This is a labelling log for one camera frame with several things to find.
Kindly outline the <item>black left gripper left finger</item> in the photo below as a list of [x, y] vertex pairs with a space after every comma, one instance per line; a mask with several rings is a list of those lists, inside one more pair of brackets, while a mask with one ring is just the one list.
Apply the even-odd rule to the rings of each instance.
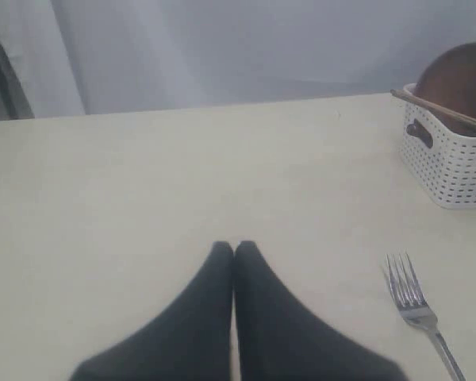
[[183, 292], [145, 327], [83, 361], [73, 380], [229, 380], [233, 250], [213, 244]]

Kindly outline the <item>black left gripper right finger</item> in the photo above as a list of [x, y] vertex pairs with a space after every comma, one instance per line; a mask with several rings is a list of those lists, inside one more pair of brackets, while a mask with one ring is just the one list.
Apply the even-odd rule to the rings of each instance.
[[235, 251], [234, 296], [243, 380], [404, 380], [401, 368], [307, 309], [253, 241]]

